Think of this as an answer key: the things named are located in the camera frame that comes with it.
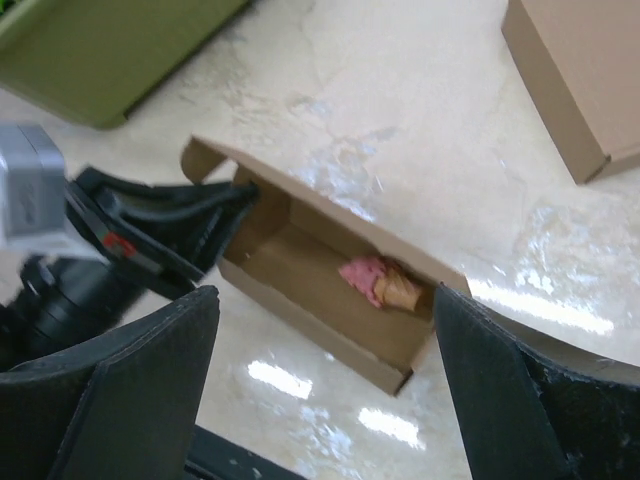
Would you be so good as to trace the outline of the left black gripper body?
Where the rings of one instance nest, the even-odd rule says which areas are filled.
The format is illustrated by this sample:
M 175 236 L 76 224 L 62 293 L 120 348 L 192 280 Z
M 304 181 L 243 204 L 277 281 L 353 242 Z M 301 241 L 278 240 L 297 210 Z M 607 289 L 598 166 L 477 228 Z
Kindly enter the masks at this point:
M 104 260 L 32 255 L 20 271 L 22 287 L 1 308 L 1 369 L 94 338 L 115 326 L 152 291 L 175 300 L 192 291 L 204 273 L 153 237 L 149 228 L 106 222 L 99 213 L 104 187 L 127 182 L 95 168 L 70 184 L 67 211 L 74 226 Z

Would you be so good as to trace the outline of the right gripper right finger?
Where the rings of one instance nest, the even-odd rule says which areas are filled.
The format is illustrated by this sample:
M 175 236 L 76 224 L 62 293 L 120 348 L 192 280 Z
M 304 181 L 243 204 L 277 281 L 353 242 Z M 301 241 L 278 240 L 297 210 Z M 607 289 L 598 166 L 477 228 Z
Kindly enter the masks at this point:
M 638 367 L 444 285 L 434 319 L 473 478 L 638 478 Z

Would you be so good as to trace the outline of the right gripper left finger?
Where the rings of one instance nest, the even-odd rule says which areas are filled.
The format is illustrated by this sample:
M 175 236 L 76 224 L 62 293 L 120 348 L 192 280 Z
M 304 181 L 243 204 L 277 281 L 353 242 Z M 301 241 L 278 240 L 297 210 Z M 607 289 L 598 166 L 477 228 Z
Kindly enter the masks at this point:
M 2 478 L 182 478 L 219 314 L 203 286 L 2 373 Z

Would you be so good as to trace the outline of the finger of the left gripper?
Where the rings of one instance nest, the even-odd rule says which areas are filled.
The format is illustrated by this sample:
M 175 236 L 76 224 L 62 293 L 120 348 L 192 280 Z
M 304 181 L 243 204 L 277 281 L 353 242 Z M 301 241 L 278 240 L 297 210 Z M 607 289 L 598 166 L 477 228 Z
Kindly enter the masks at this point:
M 195 270 L 206 273 L 217 263 L 252 207 L 252 199 L 201 202 L 161 214 L 152 223 L 152 234 Z
M 106 222 L 149 228 L 155 232 L 183 228 L 220 235 L 233 227 L 259 197 L 252 182 L 223 181 L 178 186 L 104 187 L 99 213 Z

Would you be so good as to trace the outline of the brown cardboard box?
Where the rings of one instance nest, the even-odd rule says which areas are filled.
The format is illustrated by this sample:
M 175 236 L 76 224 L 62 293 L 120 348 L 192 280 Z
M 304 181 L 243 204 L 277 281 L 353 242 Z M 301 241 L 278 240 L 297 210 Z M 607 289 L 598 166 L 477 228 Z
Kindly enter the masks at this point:
M 258 202 L 218 262 L 222 277 L 385 393 L 397 395 L 422 362 L 440 284 L 465 276 L 297 179 L 228 145 L 193 136 L 181 168 L 202 183 L 225 161 Z M 360 257 L 395 264 L 416 290 L 390 281 L 377 308 L 339 270 Z

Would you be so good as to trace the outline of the green plastic basket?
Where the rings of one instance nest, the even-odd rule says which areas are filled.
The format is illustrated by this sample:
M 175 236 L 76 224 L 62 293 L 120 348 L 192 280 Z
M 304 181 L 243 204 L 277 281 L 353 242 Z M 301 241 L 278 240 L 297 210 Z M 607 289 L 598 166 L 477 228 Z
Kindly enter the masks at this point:
M 1 16 L 1 86 L 67 121 L 123 124 L 243 1 L 19 1 Z

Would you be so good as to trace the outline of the pink toy ice cream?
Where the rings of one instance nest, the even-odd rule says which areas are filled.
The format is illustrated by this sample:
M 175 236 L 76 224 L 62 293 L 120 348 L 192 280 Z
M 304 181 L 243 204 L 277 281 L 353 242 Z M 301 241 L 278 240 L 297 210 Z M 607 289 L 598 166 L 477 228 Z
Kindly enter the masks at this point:
M 363 256 L 338 269 L 341 278 L 376 308 L 396 308 L 415 312 L 425 289 L 386 257 Z

